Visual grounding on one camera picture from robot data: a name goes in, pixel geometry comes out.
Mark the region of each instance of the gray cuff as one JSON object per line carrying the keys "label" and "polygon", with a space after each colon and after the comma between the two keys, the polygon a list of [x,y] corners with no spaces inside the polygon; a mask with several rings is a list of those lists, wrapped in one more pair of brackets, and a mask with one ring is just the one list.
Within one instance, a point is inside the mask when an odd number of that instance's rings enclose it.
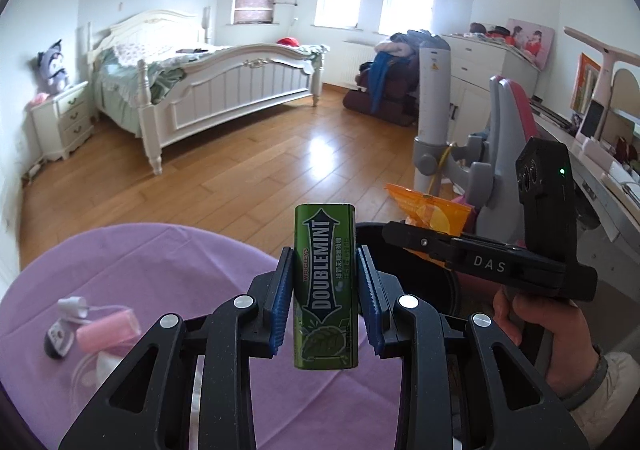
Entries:
{"label": "gray cuff", "polygon": [[609,370],[609,364],[607,363],[607,359],[602,356],[602,349],[596,345],[593,346],[595,351],[600,356],[598,361],[598,365],[596,366],[596,370],[593,372],[593,375],[590,377],[589,381],[582,385],[578,390],[576,390],[573,394],[565,396],[561,398],[562,404],[564,404],[565,408],[571,412],[578,408],[582,403],[587,401],[602,385],[602,382],[607,377],[607,370]]}

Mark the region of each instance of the finger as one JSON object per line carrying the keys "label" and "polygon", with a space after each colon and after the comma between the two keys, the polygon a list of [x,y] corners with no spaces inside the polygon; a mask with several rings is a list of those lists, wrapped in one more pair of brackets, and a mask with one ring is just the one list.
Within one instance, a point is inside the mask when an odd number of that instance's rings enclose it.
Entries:
{"label": "finger", "polygon": [[542,296],[517,295],[513,311],[524,321],[542,325],[557,336],[575,333],[584,322],[577,306]]}
{"label": "finger", "polygon": [[502,289],[498,289],[498,292],[494,296],[494,322],[511,338],[514,344],[519,346],[522,341],[522,334],[516,325],[510,321],[510,312],[511,304],[502,292]]}

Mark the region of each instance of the white bed frame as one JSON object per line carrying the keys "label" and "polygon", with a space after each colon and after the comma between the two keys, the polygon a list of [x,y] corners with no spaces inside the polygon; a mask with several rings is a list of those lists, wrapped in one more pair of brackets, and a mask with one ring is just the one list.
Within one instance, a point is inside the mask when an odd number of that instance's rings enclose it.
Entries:
{"label": "white bed frame", "polygon": [[[98,54],[116,44],[162,44],[167,42],[167,36],[171,36],[174,44],[208,42],[208,33],[197,20],[196,16],[176,11],[146,11],[111,26],[108,36],[96,48],[89,23],[89,80]],[[225,49],[183,65],[186,77],[158,104],[151,104],[146,64],[140,60],[136,107],[146,156],[154,173],[162,173],[162,148],[180,139],[306,96],[312,96],[316,106],[322,89],[326,51],[324,46],[316,46],[314,52],[301,52],[276,44]]]}

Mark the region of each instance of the bed headboard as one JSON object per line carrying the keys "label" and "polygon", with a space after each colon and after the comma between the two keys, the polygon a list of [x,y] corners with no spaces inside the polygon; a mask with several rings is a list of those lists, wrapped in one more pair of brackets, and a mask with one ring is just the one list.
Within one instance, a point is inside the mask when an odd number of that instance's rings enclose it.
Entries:
{"label": "bed headboard", "polygon": [[96,48],[93,43],[91,22],[87,24],[87,64],[89,74],[94,70],[95,59],[105,49],[117,44],[164,44],[168,36],[172,45],[205,42],[207,32],[198,22],[196,15],[155,9],[144,11],[124,22],[109,27],[108,36]]}

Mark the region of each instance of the bed leg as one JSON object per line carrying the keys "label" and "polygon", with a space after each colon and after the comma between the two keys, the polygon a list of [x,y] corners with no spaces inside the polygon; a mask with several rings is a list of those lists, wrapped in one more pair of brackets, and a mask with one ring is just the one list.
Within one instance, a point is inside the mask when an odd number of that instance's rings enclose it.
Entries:
{"label": "bed leg", "polygon": [[314,106],[318,106],[322,94],[322,71],[324,70],[324,47],[313,59],[314,76],[311,79],[311,93],[314,95]]}
{"label": "bed leg", "polygon": [[146,73],[144,60],[138,62],[138,116],[140,116],[140,130],[142,131],[142,143],[145,146],[146,157],[154,170],[155,175],[162,173],[162,147],[158,137],[158,125],[156,124],[156,110],[151,104],[151,91],[149,90],[149,78]]}

